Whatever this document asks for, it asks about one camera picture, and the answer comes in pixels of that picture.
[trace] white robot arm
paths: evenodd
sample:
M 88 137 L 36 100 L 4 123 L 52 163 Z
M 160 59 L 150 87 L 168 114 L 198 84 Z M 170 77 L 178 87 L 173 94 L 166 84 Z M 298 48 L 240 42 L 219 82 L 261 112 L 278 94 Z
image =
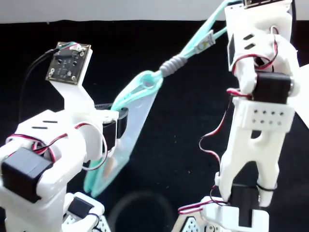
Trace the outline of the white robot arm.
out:
M 288 97 L 299 93 L 297 51 L 290 44 L 291 0 L 249 1 L 226 7 L 229 70 L 239 81 L 226 152 L 215 175 L 222 198 L 206 196 L 180 208 L 173 231 L 268 232 L 269 206 L 279 175 L 278 160 L 295 110 Z M 259 131 L 258 138 L 252 138 Z M 256 187 L 234 184 L 246 163 L 255 161 Z

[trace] gray coiled cord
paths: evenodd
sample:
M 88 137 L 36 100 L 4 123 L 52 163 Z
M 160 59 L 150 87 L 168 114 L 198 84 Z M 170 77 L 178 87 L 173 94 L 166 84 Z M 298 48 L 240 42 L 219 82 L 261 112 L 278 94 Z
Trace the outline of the gray coiled cord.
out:
M 176 55 L 176 56 L 173 56 L 168 61 L 165 61 L 161 65 L 159 70 L 162 72 L 163 77 L 167 77 L 169 75 L 172 75 L 178 69 L 180 69 L 183 65 L 186 64 L 187 61 L 188 61 L 187 58 L 181 55 Z

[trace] black background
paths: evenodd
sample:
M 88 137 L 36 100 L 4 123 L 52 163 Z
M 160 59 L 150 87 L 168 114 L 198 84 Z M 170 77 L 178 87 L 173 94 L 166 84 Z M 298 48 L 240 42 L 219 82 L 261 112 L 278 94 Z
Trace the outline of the black background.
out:
M 122 88 L 144 70 L 156 71 L 180 52 L 202 22 L 69 22 L 0 25 L 0 142 L 17 126 L 17 102 L 27 66 L 58 41 L 91 44 L 93 56 L 84 87 L 95 103 L 112 102 Z M 224 26 L 217 22 L 218 30 Z M 301 65 L 309 62 L 308 22 L 298 22 L 295 46 Z M 220 122 L 227 104 L 225 90 L 237 87 L 227 70 L 227 37 L 195 56 L 176 74 L 166 78 L 154 102 L 130 162 L 98 197 L 109 216 L 115 204 L 135 191 L 164 196 L 174 219 L 181 205 L 208 195 L 218 167 L 215 159 L 199 151 L 201 135 Z M 27 85 L 23 119 L 45 109 L 61 110 L 63 100 L 44 77 L 49 62 L 41 64 Z M 222 130 L 204 145 L 220 155 L 226 149 L 231 113 Z M 295 117 L 280 159 L 280 176 L 270 213 L 270 231 L 307 231 L 309 191 L 308 129 Z M 238 182 L 254 183 L 254 165 L 245 168 Z M 69 184 L 68 191 L 83 190 L 84 172 Z M 174 221 L 153 199 L 135 202 L 125 209 L 116 231 L 170 231 Z

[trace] transparent plastic sheet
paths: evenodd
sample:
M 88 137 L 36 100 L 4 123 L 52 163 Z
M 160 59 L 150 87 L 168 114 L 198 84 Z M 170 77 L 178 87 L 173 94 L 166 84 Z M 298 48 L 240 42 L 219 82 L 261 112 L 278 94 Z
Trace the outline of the transparent plastic sheet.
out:
M 91 191 L 92 197 L 101 194 L 129 161 L 156 95 L 157 92 L 132 101 L 125 106 L 129 109 L 127 128 L 121 139 L 117 141 L 117 147 L 112 157 L 108 158 L 98 170 L 88 172 L 86 175 L 84 190 Z M 91 166 L 98 165 L 99 162 L 100 160 L 93 161 Z

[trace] white wall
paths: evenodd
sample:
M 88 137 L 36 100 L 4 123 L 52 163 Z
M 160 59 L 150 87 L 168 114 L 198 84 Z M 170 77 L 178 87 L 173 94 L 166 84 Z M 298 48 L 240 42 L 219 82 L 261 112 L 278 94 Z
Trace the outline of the white wall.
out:
M 203 20 L 221 0 L 0 0 L 0 23 L 88 20 Z M 296 0 L 309 20 L 309 0 Z

